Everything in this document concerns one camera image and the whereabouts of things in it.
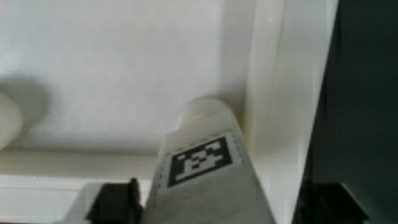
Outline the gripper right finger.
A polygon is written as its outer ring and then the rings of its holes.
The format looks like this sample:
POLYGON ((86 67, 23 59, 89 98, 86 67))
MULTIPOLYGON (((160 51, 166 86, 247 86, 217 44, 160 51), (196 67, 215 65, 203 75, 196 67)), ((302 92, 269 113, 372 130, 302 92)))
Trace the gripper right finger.
POLYGON ((341 183, 306 181, 292 224, 368 224, 370 215, 341 183))

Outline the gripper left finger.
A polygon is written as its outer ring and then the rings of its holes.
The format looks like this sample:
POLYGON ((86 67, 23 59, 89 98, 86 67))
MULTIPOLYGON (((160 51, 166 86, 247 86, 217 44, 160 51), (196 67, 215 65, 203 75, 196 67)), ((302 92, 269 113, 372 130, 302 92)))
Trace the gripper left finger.
POLYGON ((141 224, 142 205, 137 179, 102 186, 86 216, 91 224, 141 224))

